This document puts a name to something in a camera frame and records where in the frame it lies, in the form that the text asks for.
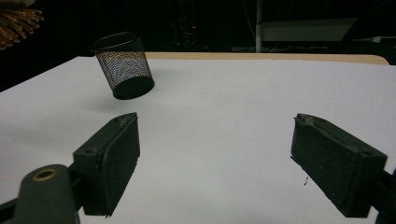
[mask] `white tabletop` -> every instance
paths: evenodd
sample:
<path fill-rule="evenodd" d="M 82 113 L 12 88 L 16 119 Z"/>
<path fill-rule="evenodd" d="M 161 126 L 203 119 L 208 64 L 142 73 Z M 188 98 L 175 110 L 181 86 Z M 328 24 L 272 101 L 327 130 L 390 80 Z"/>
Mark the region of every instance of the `white tabletop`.
<path fill-rule="evenodd" d="M 95 58 L 0 93 L 0 203 L 36 168 L 137 112 L 141 157 L 113 217 L 81 223 L 370 223 L 344 218 L 290 158 L 293 118 L 326 119 L 396 167 L 396 67 L 286 60 L 148 60 L 148 94 L 113 98 Z"/>

